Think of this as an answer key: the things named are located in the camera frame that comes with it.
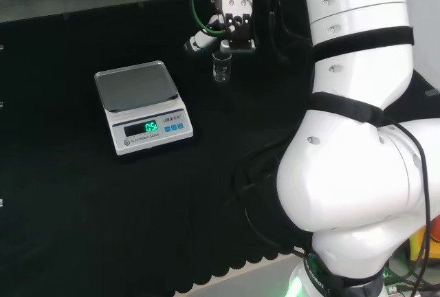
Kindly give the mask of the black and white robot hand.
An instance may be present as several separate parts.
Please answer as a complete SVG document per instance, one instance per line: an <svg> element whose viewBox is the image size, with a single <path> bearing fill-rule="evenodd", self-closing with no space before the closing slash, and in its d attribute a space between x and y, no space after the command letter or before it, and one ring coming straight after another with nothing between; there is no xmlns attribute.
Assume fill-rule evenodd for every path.
<svg viewBox="0 0 440 297"><path fill-rule="evenodd" d="M224 54L249 54L256 51L252 22L252 0L220 0L217 13L202 23L192 4L191 13L199 28L184 44L189 54L219 50Z"/></svg>

